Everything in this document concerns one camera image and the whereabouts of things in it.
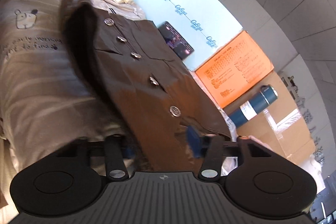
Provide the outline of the operator right hand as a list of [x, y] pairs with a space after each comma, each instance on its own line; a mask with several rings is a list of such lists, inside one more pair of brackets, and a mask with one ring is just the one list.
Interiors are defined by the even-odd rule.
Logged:
[[254, 142], [256, 142], [256, 143], [262, 145], [263, 147], [265, 147], [265, 148], [267, 148], [267, 149], [273, 151], [272, 148], [271, 148], [268, 144], [263, 143], [262, 141], [260, 141], [259, 139], [257, 139], [256, 137], [254, 137], [254, 136], [252, 136], [252, 135], [248, 135], [248, 136], [245, 136], [245, 135], [238, 136], [238, 139], [252, 140], [252, 141], [254, 141]]

